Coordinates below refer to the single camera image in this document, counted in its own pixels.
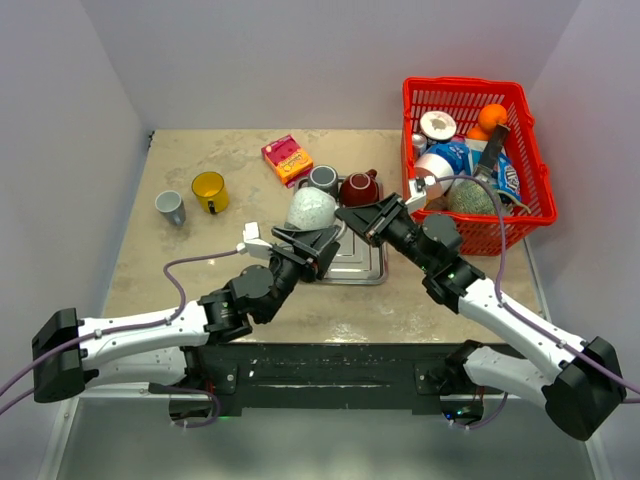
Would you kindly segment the white speckled mug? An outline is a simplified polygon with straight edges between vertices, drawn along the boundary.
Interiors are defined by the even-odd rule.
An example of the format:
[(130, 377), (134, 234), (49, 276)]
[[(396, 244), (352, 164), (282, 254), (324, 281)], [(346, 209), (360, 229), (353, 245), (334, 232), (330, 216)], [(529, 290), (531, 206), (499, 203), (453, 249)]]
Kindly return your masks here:
[(293, 196), (285, 226), (298, 230), (317, 230), (334, 224), (336, 201), (315, 187), (303, 187)]

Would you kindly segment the yellow mug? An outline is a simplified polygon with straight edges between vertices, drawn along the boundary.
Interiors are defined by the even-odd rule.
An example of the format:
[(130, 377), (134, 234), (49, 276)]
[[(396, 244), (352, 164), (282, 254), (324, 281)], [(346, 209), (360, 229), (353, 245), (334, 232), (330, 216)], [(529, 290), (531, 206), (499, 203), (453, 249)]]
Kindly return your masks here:
[(206, 213), (216, 215), (229, 206), (226, 182), (217, 172), (208, 171), (197, 175), (191, 183), (191, 190)]

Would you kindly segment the grey blue mug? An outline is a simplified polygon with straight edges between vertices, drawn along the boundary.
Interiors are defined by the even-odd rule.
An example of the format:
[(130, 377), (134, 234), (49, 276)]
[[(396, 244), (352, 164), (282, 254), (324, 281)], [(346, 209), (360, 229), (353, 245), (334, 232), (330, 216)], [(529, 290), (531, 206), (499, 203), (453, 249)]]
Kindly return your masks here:
[(181, 195), (174, 190), (166, 190), (157, 195), (155, 208), (171, 225), (182, 227), (186, 221), (186, 210)]

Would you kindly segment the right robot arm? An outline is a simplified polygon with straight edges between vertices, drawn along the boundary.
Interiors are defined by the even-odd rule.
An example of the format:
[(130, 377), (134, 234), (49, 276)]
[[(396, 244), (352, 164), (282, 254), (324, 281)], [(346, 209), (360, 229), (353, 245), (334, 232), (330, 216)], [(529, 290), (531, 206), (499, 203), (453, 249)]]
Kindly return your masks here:
[(586, 441), (627, 397), (614, 347), (581, 337), (510, 301), (496, 281), (459, 253), (462, 238), (448, 215), (414, 222), (392, 194), (375, 204), (339, 208), (336, 217), (371, 246), (387, 243), (424, 273), (436, 303), (492, 331), (517, 357), (478, 346), (445, 369), (459, 393), (486, 386), (514, 394), (545, 410), (570, 437)]

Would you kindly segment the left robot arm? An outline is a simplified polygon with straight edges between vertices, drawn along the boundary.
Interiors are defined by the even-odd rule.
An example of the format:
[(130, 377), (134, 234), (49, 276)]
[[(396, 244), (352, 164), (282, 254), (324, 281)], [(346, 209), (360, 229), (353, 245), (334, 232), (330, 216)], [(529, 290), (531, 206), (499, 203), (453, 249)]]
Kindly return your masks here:
[(99, 384), (150, 381), (200, 390), (207, 368), (193, 358), (123, 359), (165, 349), (229, 343), (251, 334), (255, 324), (271, 322), (296, 285), (324, 277), (339, 249), (342, 229), (275, 227), (277, 243), (261, 238), (255, 222), (245, 224), (238, 254), (261, 259), (222, 288), (197, 301), (182, 299), (174, 309), (120, 318), (78, 317), (73, 308), (56, 312), (32, 340), (34, 399), (53, 403)]

